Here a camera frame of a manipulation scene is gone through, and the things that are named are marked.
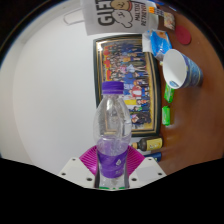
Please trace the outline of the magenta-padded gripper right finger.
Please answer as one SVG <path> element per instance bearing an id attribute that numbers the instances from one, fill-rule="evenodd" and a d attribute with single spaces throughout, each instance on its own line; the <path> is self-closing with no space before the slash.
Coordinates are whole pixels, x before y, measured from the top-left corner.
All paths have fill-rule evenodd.
<path id="1" fill-rule="evenodd" d="M 129 188 L 140 188 L 166 176 L 153 157 L 144 157 L 131 146 L 128 147 L 126 172 Z"/>

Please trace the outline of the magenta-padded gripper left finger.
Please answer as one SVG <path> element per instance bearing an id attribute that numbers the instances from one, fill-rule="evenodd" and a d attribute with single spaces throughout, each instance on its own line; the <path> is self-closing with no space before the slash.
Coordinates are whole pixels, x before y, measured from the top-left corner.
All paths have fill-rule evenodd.
<path id="1" fill-rule="evenodd" d="M 58 176 L 84 188 L 95 188 L 97 169 L 97 150 L 93 146 L 80 157 L 72 157 Z"/>

